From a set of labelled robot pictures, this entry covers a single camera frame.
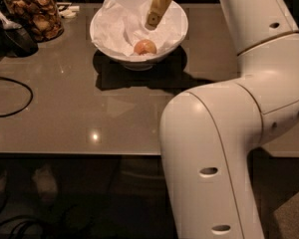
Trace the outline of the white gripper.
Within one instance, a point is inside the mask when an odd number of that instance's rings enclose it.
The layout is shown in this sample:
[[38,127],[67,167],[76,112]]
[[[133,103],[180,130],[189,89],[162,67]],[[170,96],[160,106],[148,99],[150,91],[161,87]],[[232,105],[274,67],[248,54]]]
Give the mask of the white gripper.
[[149,30],[155,29],[172,0],[150,0],[145,26]]

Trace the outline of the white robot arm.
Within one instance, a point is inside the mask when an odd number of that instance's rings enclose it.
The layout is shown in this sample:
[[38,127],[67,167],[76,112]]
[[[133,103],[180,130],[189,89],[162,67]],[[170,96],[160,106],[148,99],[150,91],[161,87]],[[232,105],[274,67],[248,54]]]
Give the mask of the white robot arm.
[[165,107],[160,151],[178,239],[265,239],[248,153],[299,121],[299,29],[283,0],[220,0],[239,75]]

